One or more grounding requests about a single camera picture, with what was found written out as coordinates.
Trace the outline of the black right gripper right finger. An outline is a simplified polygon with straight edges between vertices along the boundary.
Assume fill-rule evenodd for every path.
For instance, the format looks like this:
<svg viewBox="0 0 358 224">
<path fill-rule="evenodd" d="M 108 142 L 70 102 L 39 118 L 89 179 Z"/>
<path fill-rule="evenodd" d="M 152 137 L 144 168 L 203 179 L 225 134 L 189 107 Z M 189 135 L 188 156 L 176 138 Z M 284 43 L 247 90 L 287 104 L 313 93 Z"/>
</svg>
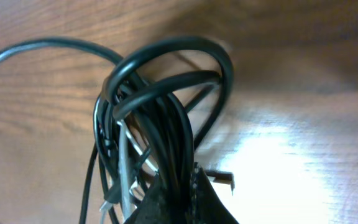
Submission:
<svg viewBox="0 0 358 224">
<path fill-rule="evenodd" d="M 189 223 L 193 224 L 238 224 L 239 222 L 224 206 L 209 180 L 217 180 L 218 183 L 228 184 L 233 192 L 235 183 L 232 172 L 220 172 L 216 170 L 204 170 L 197 162 L 191 174 L 190 192 L 190 217 Z"/>
</svg>

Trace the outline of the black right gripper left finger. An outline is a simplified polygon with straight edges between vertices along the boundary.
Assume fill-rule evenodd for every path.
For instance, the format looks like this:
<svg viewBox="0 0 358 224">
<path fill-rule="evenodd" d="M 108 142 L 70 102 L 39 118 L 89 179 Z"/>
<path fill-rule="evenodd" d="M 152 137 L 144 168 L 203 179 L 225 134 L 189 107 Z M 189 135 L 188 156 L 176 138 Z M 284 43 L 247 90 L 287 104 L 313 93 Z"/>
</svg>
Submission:
<svg viewBox="0 0 358 224">
<path fill-rule="evenodd" d="M 124 224 L 174 224 L 178 223 L 177 209 L 168 202 L 167 192 L 157 176 L 147 190 L 142 203 Z"/>
</svg>

